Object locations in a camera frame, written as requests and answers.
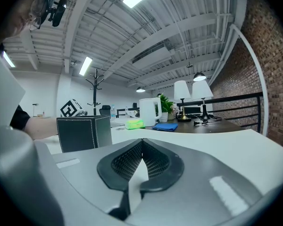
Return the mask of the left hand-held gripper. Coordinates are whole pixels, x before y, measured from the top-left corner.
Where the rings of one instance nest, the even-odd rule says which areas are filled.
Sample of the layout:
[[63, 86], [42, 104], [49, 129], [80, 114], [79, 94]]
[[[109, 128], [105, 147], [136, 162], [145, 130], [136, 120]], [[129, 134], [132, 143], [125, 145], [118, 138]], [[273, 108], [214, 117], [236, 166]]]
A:
[[70, 99], [60, 109], [61, 117], [87, 116], [88, 112], [75, 100]]

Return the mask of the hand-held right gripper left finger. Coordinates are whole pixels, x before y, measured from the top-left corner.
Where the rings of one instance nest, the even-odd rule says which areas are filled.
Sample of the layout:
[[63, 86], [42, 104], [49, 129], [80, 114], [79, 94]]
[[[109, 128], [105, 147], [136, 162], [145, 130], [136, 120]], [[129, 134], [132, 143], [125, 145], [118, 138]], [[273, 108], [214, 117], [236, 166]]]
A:
[[123, 192], [109, 189], [97, 172], [104, 156], [117, 151], [134, 140], [77, 152], [54, 154], [53, 160], [74, 189], [96, 208], [105, 213], [121, 205]]

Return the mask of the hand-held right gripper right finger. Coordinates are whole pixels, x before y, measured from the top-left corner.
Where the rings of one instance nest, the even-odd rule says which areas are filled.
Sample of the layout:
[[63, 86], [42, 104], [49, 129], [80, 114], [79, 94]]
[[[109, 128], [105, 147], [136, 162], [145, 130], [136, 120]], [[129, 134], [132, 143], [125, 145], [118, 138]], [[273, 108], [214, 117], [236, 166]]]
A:
[[147, 141], [176, 153], [184, 163], [179, 180], [165, 191], [146, 193], [141, 203], [126, 219], [134, 226], [214, 226], [232, 218], [210, 184], [222, 179], [249, 205], [262, 193], [243, 175], [214, 156], [155, 139]]

